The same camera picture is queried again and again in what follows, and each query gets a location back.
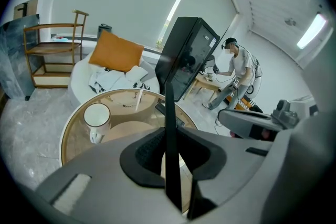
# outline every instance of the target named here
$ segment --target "ceiling light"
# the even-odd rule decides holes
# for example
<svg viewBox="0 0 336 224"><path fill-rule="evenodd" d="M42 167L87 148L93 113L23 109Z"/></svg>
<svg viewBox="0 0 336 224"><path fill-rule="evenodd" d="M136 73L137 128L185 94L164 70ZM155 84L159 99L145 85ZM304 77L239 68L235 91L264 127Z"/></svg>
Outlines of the ceiling light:
<svg viewBox="0 0 336 224"><path fill-rule="evenodd" d="M326 22L327 20L324 19L320 13L317 13L314 21L311 23L308 30L297 43L297 46L300 49L303 49L322 30Z"/></svg>

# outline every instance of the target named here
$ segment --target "wooden desk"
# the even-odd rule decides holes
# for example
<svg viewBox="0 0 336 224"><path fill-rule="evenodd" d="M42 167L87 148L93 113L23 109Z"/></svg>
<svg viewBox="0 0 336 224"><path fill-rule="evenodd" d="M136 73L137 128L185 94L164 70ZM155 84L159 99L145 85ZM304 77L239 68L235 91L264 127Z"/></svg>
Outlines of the wooden desk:
<svg viewBox="0 0 336 224"><path fill-rule="evenodd" d="M207 81L203 75L197 74L195 80L193 81L193 83L189 87L189 89L188 89L187 93L185 94L185 96L183 97L183 99L187 98L187 96L189 95L189 93L191 92L191 90L195 86L200 87L200 89L205 88L205 89L209 89L209 90L214 91L214 93L212 94L212 96L209 99L209 102L212 99L212 97L215 95L215 93L218 91L218 89L220 89L222 87L217 81Z"/></svg>

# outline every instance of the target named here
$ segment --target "white t-shirt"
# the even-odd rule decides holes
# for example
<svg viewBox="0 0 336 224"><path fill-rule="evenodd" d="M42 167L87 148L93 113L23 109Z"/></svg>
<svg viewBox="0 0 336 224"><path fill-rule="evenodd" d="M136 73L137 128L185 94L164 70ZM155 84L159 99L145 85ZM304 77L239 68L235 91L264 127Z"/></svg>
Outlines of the white t-shirt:
<svg viewBox="0 0 336 224"><path fill-rule="evenodd" d="M253 62L251 59L251 55L248 53L246 49L239 47L239 53L237 57L233 55L230 60L229 71L233 72L235 70L237 79L240 80L246 73L246 68L249 67L253 72ZM248 79L246 82L243 82L242 85L250 86L254 82L254 72L253 78Z"/></svg>

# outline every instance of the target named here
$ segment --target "ceiling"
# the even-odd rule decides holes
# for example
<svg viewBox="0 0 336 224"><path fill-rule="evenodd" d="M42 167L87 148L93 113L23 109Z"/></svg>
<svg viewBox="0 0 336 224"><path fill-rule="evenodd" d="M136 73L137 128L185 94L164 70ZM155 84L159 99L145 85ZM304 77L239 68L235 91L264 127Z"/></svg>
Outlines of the ceiling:
<svg viewBox="0 0 336 224"><path fill-rule="evenodd" d="M249 0L252 22L250 30L268 39L300 64L302 56L318 46L327 35L328 27L304 50L296 44L306 32L317 12L331 16L326 0ZM295 26L285 20L292 19Z"/></svg>

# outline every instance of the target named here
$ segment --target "marble floor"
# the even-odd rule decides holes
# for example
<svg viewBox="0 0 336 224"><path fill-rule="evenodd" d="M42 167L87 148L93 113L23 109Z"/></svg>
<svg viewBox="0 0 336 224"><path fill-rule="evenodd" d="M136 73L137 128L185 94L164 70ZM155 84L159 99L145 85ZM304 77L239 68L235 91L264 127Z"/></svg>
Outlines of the marble floor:
<svg viewBox="0 0 336 224"><path fill-rule="evenodd" d="M193 89L178 104L198 129L229 136L227 128L215 127L218 111L226 105L210 111L202 102L209 100L212 91L197 91ZM36 89L29 101L7 101L0 118L0 153L15 180L35 189L59 168L61 132L74 109L66 89Z"/></svg>

